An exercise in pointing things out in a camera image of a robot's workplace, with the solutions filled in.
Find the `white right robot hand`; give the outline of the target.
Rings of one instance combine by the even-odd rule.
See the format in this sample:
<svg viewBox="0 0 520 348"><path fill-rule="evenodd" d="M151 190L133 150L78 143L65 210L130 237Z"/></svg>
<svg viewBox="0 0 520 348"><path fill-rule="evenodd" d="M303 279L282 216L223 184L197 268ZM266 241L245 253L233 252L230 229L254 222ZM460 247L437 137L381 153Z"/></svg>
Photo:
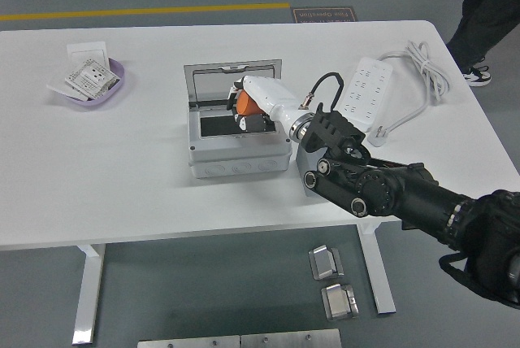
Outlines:
<svg viewBox="0 0 520 348"><path fill-rule="evenodd" d="M235 114L239 128L248 133L263 131L269 122L279 124L286 135L297 141L297 132L312 119L281 80L244 76L232 83L227 109Z"/></svg>

